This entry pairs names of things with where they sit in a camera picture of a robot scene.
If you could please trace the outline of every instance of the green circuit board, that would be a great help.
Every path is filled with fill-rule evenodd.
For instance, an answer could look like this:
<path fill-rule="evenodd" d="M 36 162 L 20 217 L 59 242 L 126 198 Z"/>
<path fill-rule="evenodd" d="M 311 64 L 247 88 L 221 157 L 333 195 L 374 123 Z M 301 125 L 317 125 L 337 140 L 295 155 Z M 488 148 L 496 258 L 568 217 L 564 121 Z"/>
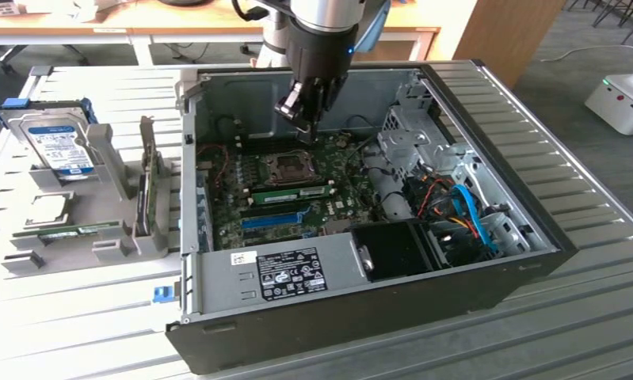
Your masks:
<path fill-rule="evenodd" d="M 357 170 L 364 152 L 356 151 L 361 141 L 345 139 L 341 134 L 322 134 L 317 143 L 307 149 L 291 149 L 270 154 L 254 154 L 253 149 L 241 149 L 235 144 L 226 145 L 229 162 L 219 181 L 215 177 L 225 166 L 225 152 L 206 150 L 199 156 L 210 168 L 211 216 L 214 224 L 215 250 L 267 244 L 278 241 L 313 238 L 342 232 L 353 224 L 376 220 L 372 209 L 373 184 L 368 175 Z M 271 162 L 283 158 L 290 168 L 298 165 L 293 156 L 305 156 L 302 164 L 310 165 L 298 179 L 287 172 L 277 178 L 271 171 Z M 275 188 L 273 181 L 299 181 L 290 188 Z M 245 220 L 253 219 L 251 212 L 263 214 L 277 211 L 278 215 L 302 213 L 302 222 L 243 228 Z"/>

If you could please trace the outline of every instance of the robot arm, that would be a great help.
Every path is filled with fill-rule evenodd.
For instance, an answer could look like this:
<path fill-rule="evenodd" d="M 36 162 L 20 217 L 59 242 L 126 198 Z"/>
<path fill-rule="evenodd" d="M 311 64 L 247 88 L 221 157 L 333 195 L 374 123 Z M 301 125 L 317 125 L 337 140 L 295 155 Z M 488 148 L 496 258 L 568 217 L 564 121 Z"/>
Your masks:
<path fill-rule="evenodd" d="M 347 80 L 366 3 L 382 7 L 388 1 L 293 0 L 290 8 L 281 0 L 258 2 L 287 17 L 286 61 L 293 79 L 290 93 L 274 109 L 295 127 L 298 139 L 311 144 L 323 112 Z"/>

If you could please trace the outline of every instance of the floor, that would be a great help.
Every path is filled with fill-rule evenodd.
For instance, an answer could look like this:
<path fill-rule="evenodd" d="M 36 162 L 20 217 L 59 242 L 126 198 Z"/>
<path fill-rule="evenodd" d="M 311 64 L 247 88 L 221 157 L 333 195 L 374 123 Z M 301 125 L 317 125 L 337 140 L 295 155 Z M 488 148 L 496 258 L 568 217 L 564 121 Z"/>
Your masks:
<path fill-rule="evenodd" d="M 514 92 L 633 212 L 633 136 L 620 135 L 584 107 L 585 98 L 607 74 L 633 71 L 633 50 L 583 51 L 560 62 L 540 62 L 572 48 L 620 43 L 627 29 L 616 27 L 616 16 L 609 16 L 599 28 L 592 28 L 596 14 L 591 8 L 576 8 L 560 14 Z M 78 48 L 94 65 L 136 64 L 127 45 L 80 45 Z M 205 48 L 205 44 L 194 44 L 183 52 L 195 58 Z M 155 45 L 152 54 L 156 64 L 183 63 L 172 59 L 164 45 Z M 242 63 L 247 59 L 239 53 L 238 44 L 213 44 L 198 62 Z M 72 66 L 76 62 L 60 46 L 30 47 L 12 61 L 18 74 L 7 76 L 0 70 L 0 97 L 18 95 L 28 68 L 47 64 Z"/>

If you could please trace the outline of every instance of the table leg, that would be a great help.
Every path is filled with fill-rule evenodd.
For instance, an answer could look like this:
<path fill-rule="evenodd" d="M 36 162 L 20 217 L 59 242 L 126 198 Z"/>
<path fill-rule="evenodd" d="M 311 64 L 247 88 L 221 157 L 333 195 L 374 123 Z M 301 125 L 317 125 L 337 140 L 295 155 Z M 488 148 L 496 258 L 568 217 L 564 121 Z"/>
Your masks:
<path fill-rule="evenodd" d="M 433 32 L 420 34 L 414 40 L 413 50 L 410 51 L 410 61 L 425 61 L 429 55 L 429 48 L 432 47 Z"/>
<path fill-rule="evenodd" d="M 155 61 L 151 59 L 151 37 L 150 36 L 131 36 L 131 44 L 134 45 L 135 58 L 138 59 L 138 66 L 154 66 Z"/>

